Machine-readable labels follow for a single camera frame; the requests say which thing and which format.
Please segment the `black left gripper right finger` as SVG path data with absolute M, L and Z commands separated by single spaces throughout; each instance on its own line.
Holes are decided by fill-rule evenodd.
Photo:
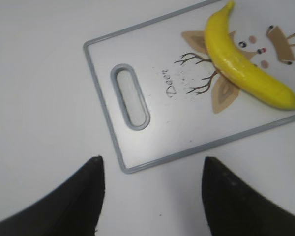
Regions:
M 214 236 L 295 236 L 295 215 L 259 194 L 215 157 L 204 160 L 202 201 Z

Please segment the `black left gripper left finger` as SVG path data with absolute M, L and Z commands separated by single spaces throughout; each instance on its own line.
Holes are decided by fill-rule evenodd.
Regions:
M 94 236 L 104 196 L 104 161 L 92 157 L 44 198 L 0 221 L 0 236 Z

